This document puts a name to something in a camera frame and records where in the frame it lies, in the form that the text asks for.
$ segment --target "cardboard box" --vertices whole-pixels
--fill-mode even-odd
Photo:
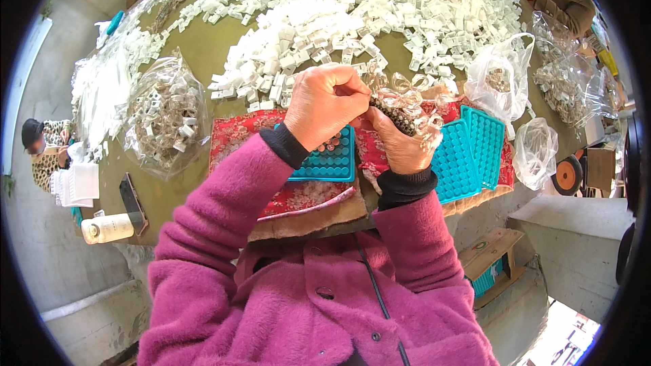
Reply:
[[[524,267],[515,265],[514,256],[514,247],[523,236],[523,232],[496,227],[459,252],[463,272],[471,282],[479,279],[494,262],[503,260],[504,270],[497,275],[495,284],[487,289],[483,296],[475,299],[475,309],[480,309],[494,300],[525,272]]]
[[[614,150],[588,149],[587,186],[604,190],[610,194],[614,180]]]

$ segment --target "orange wheel hub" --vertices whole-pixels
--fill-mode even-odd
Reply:
[[[564,190],[571,190],[576,181],[574,166],[567,161],[562,161],[556,166],[556,181]]]

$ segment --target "white plastic bottle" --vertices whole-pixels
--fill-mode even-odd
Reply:
[[[129,214],[97,216],[81,221],[81,233],[87,244],[106,243],[134,235]]]

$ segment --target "magenta fleece jacket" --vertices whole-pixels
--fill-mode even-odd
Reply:
[[[174,211],[149,266],[138,366],[335,366],[355,349],[368,365],[402,365],[398,341],[413,366],[498,364],[435,191],[373,212],[381,240],[358,234],[389,320],[351,235],[305,242],[237,285],[231,261],[292,171],[256,134]]]

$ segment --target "dark beaded strand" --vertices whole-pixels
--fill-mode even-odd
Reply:
[[[398,130],[407,136],[414,136],[416,134],[416,126],[414,125],[413,120],[397,108],[389,108],[384,102],[380,101],[376,97],[370,98],[370,106],[375,106],[377,109],[381,110],[382,113],[391,119]]]

